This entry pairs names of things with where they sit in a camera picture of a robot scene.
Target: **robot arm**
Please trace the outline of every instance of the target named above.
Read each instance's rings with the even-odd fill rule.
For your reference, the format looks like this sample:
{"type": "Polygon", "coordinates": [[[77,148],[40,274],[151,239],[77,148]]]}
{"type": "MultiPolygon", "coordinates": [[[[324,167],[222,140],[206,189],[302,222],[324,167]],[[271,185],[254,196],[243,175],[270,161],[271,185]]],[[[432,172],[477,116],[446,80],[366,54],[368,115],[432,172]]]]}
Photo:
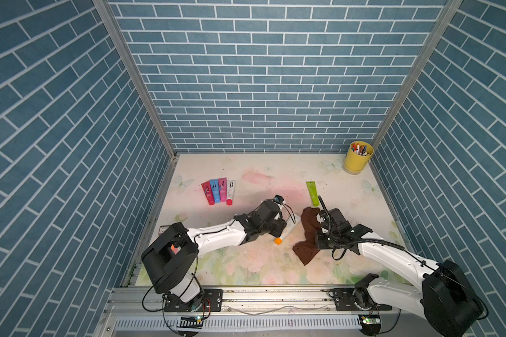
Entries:
{"type": "Polygon", "coordinates": [[[338,209],[320,213],[319,249],[345,248],[370,258],[401,275],[412,285],[397,284],[369,274],[355,285],[356,304],[366,310],[395,306],[426,319],[446,337],[460,337],[479,319],[484,302],[476,295],[461,268],[446,260],[412,254],[405,247],[384,241],[364,225],[351,226],[338,209]]]}
{"type": "Polygon", "coordinates": [[[249,214],[236,215],[216,226],[198,229],[186,229],[182,223],[169,226],[141,256],[155,292],[170,292],[191,310],[199,306],[204,292],[194,275],[188,273],[195,257],[249,243],[266,233],[280,237],[287,225],[283,219],[284,202],[276,195],[249,214]]]}
{"type": "MultiPolygon", "coordinates": [[[[459,266],[407,252],[404,247],[384,241],[364,225],[351,226],[338,209],[324,207],[316,241],[319,249],[345,248],[371,258],[398,273],[412,285],[390,283],[369,274],[355,285],[356,304],[364,310],[391,305],[426,319],[446,337],[460,337],[479,318],[483,302],[474,293],[459,266]]],[[[179,302],[195,310],[204,291],[189,267],[197,256],[225,247],[249,243],[262,234],[281,236],[283,198],[265,200],[249,214],[207,228],[186,229],[175,223],[142,254],[142,261],[156,293],[172,293],[179,302]]]]}

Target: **vent slot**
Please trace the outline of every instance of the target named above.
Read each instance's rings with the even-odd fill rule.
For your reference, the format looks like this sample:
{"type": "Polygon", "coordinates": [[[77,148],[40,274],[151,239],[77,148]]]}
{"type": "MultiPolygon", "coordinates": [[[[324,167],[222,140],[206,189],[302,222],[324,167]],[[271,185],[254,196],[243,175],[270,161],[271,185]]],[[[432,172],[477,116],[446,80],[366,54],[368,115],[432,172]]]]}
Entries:
{"type": "MultiPolygon", "coordinates": [[[[167,324],[182,331],[199,331],[197,328],[188,328],[192,322],[181,321],[182,316],[168,316],[167,324]]],[[[212,316],[204,322],[202,332],[244,332],[244,331],[271,331],[288,329],[361,329],[358,315],[335,314],[329,317],[319,315],[300,315],[293,318],[281,316],[212,316]]],[[[162,317],[122,316],[116,320],[116,331],[166,331],[162,317]]]]}

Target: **blue tile wall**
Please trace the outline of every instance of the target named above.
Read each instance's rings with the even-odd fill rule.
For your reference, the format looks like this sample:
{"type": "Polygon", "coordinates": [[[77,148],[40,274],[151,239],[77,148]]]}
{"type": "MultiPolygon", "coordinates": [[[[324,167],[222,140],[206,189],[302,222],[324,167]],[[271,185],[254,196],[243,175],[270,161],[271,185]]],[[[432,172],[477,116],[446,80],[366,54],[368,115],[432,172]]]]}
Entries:
{"type": "Polygon", "coordinates": [[[178,152],[344,152],[377,132],[444,2],[110,3],[178,152]]]}
{"type": "Polygon", "coordinates": [[[0,337],[85,336],[168,162],[90,0],[0,0],[0,337]]]}
{"type": "Polygon", "coordinates": [[[450,258],[506,336],[506,1],[464,0],[374,165],[417,253],[450,258]]]}

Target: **table surface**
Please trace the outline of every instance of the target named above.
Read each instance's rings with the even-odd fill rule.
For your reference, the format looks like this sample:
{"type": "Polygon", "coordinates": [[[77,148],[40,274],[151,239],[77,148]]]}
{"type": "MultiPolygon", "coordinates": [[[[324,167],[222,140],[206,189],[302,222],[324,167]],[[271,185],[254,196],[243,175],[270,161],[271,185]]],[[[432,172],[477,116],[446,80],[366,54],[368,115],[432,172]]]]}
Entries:
{"type": "MultiPolygon", "coordinates": [[[[306,181],[315,181],[326,207],[339,208],[352,226],[363,224],[384,239],[404,245],[371,168],[358,175],[342,169],[340,154],[185,154],[180,155],[151,242],[160,226],[182,222],[198,228],[221,224],[281,195],[298,215],[312,202],[306,181]],[[236,179],[233,205],[209,206],[201,183],[236,179]]],[[[198,259],[196,276],[203,285],[353,284],[367,273],[402,283],[399,275],[363,256],[347,252],[340,261],[323,250],[304,266],[292,247],[305,240],[301,223],[281,245],[268,234],[240,246],[225,247],[198,259]]],[[[137,286],[152,285],[142,267],[137,286]]]]}

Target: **pen holder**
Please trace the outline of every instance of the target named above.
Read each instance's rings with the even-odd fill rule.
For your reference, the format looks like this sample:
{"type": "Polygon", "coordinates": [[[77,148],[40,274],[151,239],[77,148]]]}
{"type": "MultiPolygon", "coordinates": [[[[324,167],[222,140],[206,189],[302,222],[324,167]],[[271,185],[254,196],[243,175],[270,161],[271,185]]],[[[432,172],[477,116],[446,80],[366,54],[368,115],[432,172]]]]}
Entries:
{"type": "Polygon", "coordinates": [[[370,144],[362,141],[355,141],[352,142],[352,144],[349,146],[349,150],[347,151],[347,157],[345,157],[345,164],[343,168],[348,173],[358,174],[364,169],[365,164],[367,164],[369,159],[371,159],[374,149],[370,144]],[[354,151],[352,151],[352,144],[360,146],[366,145],[367,148],[365,149],[365,152],[367,153],[367,155],[361,156],[359,154],[356,154],[354,151]]]}

